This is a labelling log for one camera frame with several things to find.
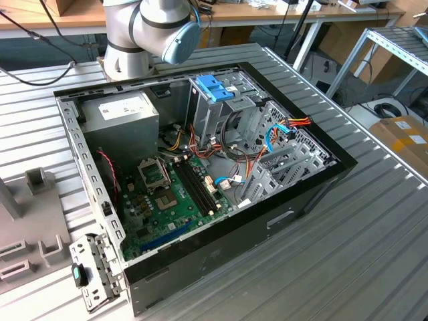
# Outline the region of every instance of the metal workbench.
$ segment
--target metal workbench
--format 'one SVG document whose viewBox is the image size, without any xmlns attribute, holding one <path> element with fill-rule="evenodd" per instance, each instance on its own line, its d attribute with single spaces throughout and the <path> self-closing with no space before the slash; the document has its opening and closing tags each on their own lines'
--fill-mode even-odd
<svg viewBox="0 0 428 321">
<path fill-rule="evenodd" d="M 140 320 L 418 320 L 428 314 L 428 189 L 405 163 L 270 50 L 257 44 L 196 51 L 161 73 L 249 61 L 358 165 L 309 215 Z M 53 78 L 64 67 L 19 72 Z M 105 82 L 83 64 L 50 88 L 0 76 L 0 176 L 43 166 L 56 175 L 72 239 L 97 230 L 52 90 Z M 69 269 L 0 296 L 2 320 L 133 320 L 123 296 L 86 313 Z"/>
<path fill-rule="evenodd" d="M 371 61 L 373 53 L 378 46 L 383 47 L 398 58 L 413 67 L 411 73 L 403 80 L 399 87 L 394 91 L 397 96 L 401 90 L 409 83 L 413 76 L 419 71 L 428 76 L 428 47 L 419 39 L 412 27 L 386 27 L 365 29 L 360 39 L 357 41 L 354 49 L 351 51 L 342 68 L 338 72 L 331 87 L 328 89 L 327 97 L 333 97 L 342 81 L 345 79 L 351 65 L 359 57 L 361 50 L 368 40 L 374 42 L 374 45 L 364 57 L 354 76 L 359 77 L 360 73 L 366 67 L 366 62 Z"/>
</svg>

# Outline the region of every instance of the motherboard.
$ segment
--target motherboard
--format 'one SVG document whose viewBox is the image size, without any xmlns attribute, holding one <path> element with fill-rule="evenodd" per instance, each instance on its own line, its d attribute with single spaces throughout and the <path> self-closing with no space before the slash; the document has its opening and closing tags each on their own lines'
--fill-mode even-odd
<svg viewBox="0 0 428 321">
<path fill-rule="evenodd" d="M 233 210 L 199 159 L 165 163 L 151 158 L 148 162 L 120 182 L 126 232 L 121 246 L 126 261 Z"/>
</svg>

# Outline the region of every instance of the green circuit board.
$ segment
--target green circuit board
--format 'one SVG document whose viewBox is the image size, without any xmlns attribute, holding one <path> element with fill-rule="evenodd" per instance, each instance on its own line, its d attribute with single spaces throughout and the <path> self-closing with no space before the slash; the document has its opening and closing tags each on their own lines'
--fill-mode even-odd
<svg viewBox="0 0 428 321">
<path fill-rule="evenodd" d="M 187 164 L 204 184 L 204 177 L 208 174 L 201 161 L 191 158 Z M 123 191 L 121 222 L 126 239 L 122 243 L 122 251 L 126 261 L 232 211 L 229 201 L 218 190 L 216 197 L 211 197 L 220 208 L 213 215 L 203 215 L 180 180 L 174 165 L 166 164 L 165 168 L 171 179 L 170 189 L 160 187 L 152 194 L 148 193 L 138 171 L 132 175 L 133 190 L 128 188 L 128 182 L 119 182 Z M 150 178 L 162 176 L 155 173 L 157 170 L 157 167 L 147 168 L 144 175 Z"/>
</svg>

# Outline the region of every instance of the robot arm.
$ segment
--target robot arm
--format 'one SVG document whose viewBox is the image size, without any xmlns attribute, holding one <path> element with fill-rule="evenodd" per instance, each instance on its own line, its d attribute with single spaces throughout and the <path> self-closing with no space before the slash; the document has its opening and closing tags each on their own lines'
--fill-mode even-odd
<svg viewBox="0 0 428 321">
<path fill-rule="evenodd" d="M 113 80 L 149 74 L 150 53 L 169 64 L 184 62 L 201 34 L 186 0 L 104 0 L 104 10 L 104 69 Z"/>
</svg>

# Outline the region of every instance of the white label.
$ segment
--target white label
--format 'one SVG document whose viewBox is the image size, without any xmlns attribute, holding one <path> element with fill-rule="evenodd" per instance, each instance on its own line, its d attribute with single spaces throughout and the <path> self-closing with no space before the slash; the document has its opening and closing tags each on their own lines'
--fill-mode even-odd
<svg viewBox="0 0 428 321">
<path fill-rule="evenodd" d="M 422 136 L 419 135 L 410 135 L 410 138 L 417 143 L 417 144 L 426 144 L 425 139 L 422 138 Z"/>
<path fill-rule="evenodd" d="M 152 108 L 139 97 L 107 102 L 101 104 L 98 109 L 105 120 L 128 116 L 137 112 L 142 112 L 145 116 L 153 115 Z"/>
<path fill-rule="evenodd" d="M 169 228 L 170 231 L 174 230 L 175 229 L 175 224 L 174 223 L 169 223 L 168 224 L 168 228 Z"/>
<path fill-rule="evenodd" d="M 226 90 L 228 91 L 228 92 L 232 92 L 232 91 L 238 91 L 238 88 L 236 88 L 235 86 L 230 86 L 230 87 L 226 87 Z"/>
<path fill-rule="evenodd" d="M 411 129 L 410 125 L 406 122 L 395 122 L 395 124 L 397 124 L 401 129 Z"/>
</svg>

